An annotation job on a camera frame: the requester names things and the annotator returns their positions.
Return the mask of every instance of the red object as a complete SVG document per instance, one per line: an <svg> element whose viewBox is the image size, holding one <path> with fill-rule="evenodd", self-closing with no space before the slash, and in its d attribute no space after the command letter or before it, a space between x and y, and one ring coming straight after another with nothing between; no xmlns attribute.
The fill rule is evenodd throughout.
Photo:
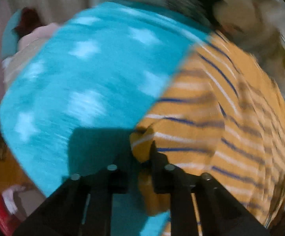
<svg viewBox="0 0 285 236"><path fill-rule="evenodd" d="M13 232L21 224L20 220L9 213L2 195L0 195L0 229L6 236L12 236Z"/></svg>

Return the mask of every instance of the bed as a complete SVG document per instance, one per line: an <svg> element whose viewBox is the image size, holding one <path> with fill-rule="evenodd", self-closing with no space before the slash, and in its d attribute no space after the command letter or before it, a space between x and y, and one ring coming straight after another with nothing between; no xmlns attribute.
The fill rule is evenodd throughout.
<svg viewBox="0 0 285 236"><path fill-rule="evenodd" d="M208 37L178 13L130 5L103 3L68 21L1 103L4 138L46 196L67 176L95 173L130 150L130 133L196 43L192 37ZM11 111L15 116L7 116ZM138 170L137 163L133 177ZM134 185L132 194L115 197L112 234L159 234L168 213L149 217Z"/></svg>

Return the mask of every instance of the white star pattern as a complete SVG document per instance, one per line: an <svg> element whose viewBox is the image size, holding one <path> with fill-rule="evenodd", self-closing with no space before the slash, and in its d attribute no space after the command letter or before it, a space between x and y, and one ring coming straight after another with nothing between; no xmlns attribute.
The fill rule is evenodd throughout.
<svg viewBox="0 0 285 236"><path fill-rule="evenodd" d="M169 80L168 75L154 75L144 71L145 81L139 86L139 90L148 96L158 98L162 94L163 87Z"/></svg>
<svg viewBox="0 0 285 236"><path fill-rule="evenodd" d="M161 41L156 37L156 35L149 29L137 29L129 28L130 36L145 45L159 44Z"/></svg>
<svg viewBox="0 0 285 236"><path fill-rule="evenodd" d="M119 10L123 11L127 14L133 15L133 16L139 16L141 14L141 12L139 12L135 9L132 9L132 8L120 8Z"/></svg>
<svg viewBox="0 0 285 236"><path fill-rule="evenodd" d="M30 64L23 77L34 81L42 72L44 72L44 61L40 60Z"/></svg>
<svg viewBox="0 0 285 236"><path fill-rule="evenodd" d="M19 133L20 139L23 142L28 142L32 135L39 133L39 130L34 126L34 116L32 112L19 113L15 132Z"/></svg>
<svg viewBox="0 0 285 236"><path fill-rule="evenodd" d="M90 56L99 53L101 50L96 41L88 40L76 42L75 48L69 52L70 55L76 56L79 59L88 59Z"/></svg>
<svg viewBox="0 0 285 236"><path fill-rule="evenodd" d="M101 100L102 95L93 90L85 92L72 92L70 95L66 113L76 118L81 126L90 127L93 120L99 115L105 114Z"/></svg>
<svg viewBox="0 0 285 236"><path fill-rule="evenodd" d="M78 18L76 20L74 20L74 22L76 24L81 24L81 25L92 25L94 22L97 22L99 21L100 19L97 18L97 17L81 17L81 18Z"/></svg>

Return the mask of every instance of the orange floor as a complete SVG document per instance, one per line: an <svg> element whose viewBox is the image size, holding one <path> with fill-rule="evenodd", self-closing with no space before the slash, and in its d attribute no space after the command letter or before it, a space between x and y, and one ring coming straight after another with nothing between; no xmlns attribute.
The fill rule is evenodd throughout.
<svg viewBox="0 0 285 236"><path fill-rule="evenodd" d="M14 184L25 183L32 184L31 180L8 150L6 159L0 161L0 193Z"/></svg>

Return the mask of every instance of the metal screw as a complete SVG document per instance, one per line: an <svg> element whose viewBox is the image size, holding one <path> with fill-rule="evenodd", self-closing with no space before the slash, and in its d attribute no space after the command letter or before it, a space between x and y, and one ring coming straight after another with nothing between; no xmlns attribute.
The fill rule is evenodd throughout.
<svg viewBox="0 0 285 236"><path fill-rule="evenodd" d="M212 176L209 173L205 172L205 173L202 174L202 178L204 180L210 180L210 179L212 179Z"/></svg>
<svg viewBox="0 0 285 236"><path fill-rule="evenodd" d="M107 170L115 171L115 170L117 170L117 166L115 164L110 164L107 166Z"/></svg>
<svg viewBox="0 0 285 236"><path fill-rule="evenodd" d="M70 179L73 181L77 181L80 179L80 175L79 174L73 174L70 176Z"/></svg>
<svg viewBox="0 0 285 236"><path fill-rule="evenodd" d="M167 171L172 171L175 169L175 166L173 164L169 163L169 164L165 165L164 169Z"/></svg>

